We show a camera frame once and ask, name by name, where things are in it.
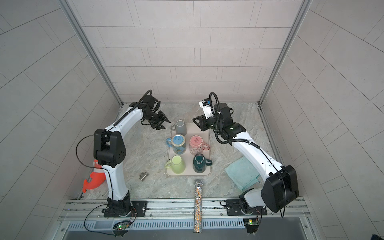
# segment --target white tiled wall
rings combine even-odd
[[[327,240],[384,236],[384,2],[313,0],[263,103]]]
[[[126,102],[147,88],[165,102],[196,102],[210,91],[224,94],[223,101],[258,101],[301,5],[299,0],[68,2]]]
[[[90,174],[76,144],[118,110],[55,0],[0,1],[2,239],[44,236]],[[88,165],[91,146],[78,148]]]

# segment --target mounting plate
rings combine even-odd
[[[259,215],[259,213],[255,210],[252,214],[244,214],[240,208],[240,200],[239,199],[228,199],[225,202],[231,206],[231,208],[227,208],[228,216],[255,216]],[[261,215],[267,215],[266,208],[256,207],[256,209],[261,213]]]

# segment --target dark green mug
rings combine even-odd
[[[211,165],[212,160],[207,159],[203,154],[196,154],[193,158],[193,170],[197,173],[204,172],[207,166]]]

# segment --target orange toy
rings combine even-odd
[[[93,162],[93,165],[95,167],[101,167],[101,165],[98,164],[98,161],[95,160]],[[83,192],[85,192],[87,189],[94,189],[100,186],[105,181],[105,173],[102,169],[94,169],[93,172],[91,172],[91,181],[88,182],[87,179],[84,180],[83,183]]]

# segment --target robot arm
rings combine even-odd
[[[126,216],[131,211],[129,190],[122,170],[122,162],[126,156],[124,136],[139,120],[142,120],[142,125],[150,125],[156,130],[165,129],[162,125],[164,121],[170,123],[162,111],[156,113],[161,102],[151,93],[149,90],[139,102],[131,103],[128,110],[112,125],[94,133],[93,156],[103,167],[109,190],[108,205],[103,210],[104,217]]]
[[[211,96],[217,104],[212,106]],[[267,206],[278,212],[299,196],[296,171],[269,156],[247,133],[239,123],[233,122],[233,109],[225,103],[219,103],[215,93],[201,101],[204,115],[193,119],[202,131],[214,130],[216,139],[221,144],[229,143],[238,149],[256,168],[265,184],[262,189],[251,189],[240,195],[240,207],[244,213],[251,213],[256,206]]]

